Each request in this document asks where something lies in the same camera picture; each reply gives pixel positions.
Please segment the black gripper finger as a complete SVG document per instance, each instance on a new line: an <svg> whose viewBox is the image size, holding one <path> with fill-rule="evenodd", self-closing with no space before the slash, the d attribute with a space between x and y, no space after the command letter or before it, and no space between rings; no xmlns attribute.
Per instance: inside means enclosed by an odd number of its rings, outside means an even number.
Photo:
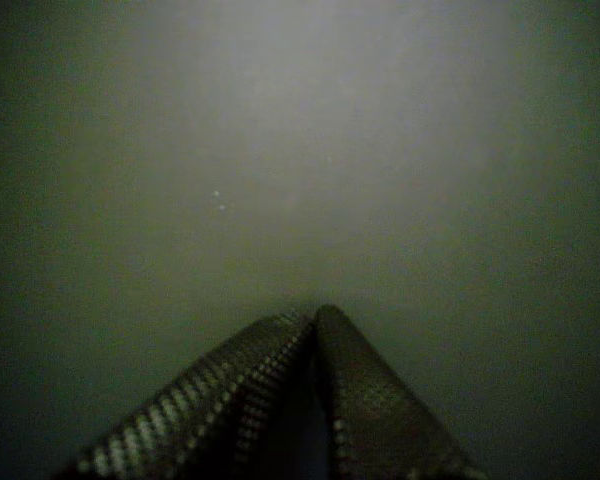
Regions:
<svg viewBox="0 0 600 480"><path fill-rule="evenodd" d="M84 447L59 479L244 479L314 350L297 313L256 320Z"/></svg>
<svg viewBox="0 0 600 480"><path fill-rule="evenodd" d="M315 327L332 478L485 478L341 309L321 306Z"/></svg>

